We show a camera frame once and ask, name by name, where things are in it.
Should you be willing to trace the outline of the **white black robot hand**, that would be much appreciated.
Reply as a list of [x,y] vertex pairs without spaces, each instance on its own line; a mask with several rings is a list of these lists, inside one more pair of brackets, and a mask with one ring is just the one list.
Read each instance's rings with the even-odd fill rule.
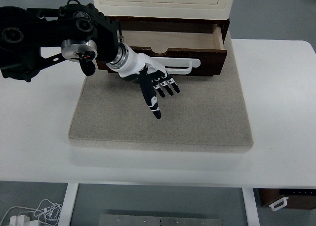
[[166,71],[164,65],[144,53],[136,53],[125,43],[118,45],[116,58],[106,65],[112,71],[117,72],[121,78],[139,82],[144,100],[157,119],[161,118],[161,112],[155,90],[164,98],[165,93],[162,86],[169,95],[173,96],[170,84],[175,92],[180,93],[177,83]]

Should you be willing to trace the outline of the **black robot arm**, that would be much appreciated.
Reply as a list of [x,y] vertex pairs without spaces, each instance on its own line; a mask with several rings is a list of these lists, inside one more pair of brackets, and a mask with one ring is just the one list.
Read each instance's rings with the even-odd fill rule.
[[123,41],[121,24],[93,4],[68,0],[58,9],[4,6],[0,9],[0,70],[4,78],[30,82],[41,70],[62,61],[78,62],[86,76],[96,63],[140,85],[154,116],[161,118],[158,96],[179,87],[164,65],[136,53]]

